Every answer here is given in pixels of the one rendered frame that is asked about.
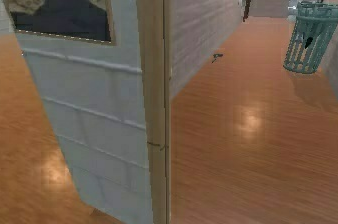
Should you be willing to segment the framed dark wall picture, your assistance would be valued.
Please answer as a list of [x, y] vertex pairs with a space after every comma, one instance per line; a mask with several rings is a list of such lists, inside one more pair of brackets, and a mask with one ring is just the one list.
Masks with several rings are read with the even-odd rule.
[[108, 0], [2, 0], [16, 32], [113, 42]]

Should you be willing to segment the dark brown room door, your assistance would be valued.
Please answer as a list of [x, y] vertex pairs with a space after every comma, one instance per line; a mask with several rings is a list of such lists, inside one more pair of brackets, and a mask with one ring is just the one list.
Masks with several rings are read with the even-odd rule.
[[245, 9], [244, 9], [244, 16], [243, 22], [249, 17], [249, 10], [250, 10], [251, 0], [245, 0]]

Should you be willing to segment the teal slatted waste bin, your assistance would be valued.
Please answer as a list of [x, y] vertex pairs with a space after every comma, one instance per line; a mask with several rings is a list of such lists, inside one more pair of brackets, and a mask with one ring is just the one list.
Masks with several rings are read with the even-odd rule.
[[338, 26], [338, 4], [301, 1], [283, 67], [300, 74], [315, 73]]

